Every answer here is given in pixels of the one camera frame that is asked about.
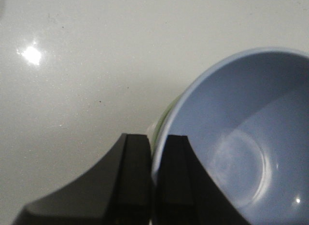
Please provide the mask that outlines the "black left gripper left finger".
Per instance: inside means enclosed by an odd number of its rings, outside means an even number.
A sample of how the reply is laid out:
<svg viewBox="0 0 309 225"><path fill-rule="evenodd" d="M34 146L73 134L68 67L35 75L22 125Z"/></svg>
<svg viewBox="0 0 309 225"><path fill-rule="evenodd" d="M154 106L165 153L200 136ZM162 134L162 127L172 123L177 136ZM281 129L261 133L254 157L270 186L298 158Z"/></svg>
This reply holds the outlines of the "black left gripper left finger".
<svg viewBox="0 0 309 225"><path fill-rule="evenodd" d="M147 225L151 149L146 135L122 134L90 170L26 204L15 225Z"/></svg>

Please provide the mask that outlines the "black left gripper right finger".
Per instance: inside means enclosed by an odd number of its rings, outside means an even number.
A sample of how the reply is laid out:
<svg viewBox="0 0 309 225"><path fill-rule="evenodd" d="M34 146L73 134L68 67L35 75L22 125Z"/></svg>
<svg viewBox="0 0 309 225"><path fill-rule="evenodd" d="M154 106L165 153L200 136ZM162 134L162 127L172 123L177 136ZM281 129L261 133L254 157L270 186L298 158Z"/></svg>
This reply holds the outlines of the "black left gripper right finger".
<svg viewBox="0 0 309 225"><path fill-rule="evenodd" d="M186 136L167 137L156 183L156 225L248 224L203 168Z"/></svg>

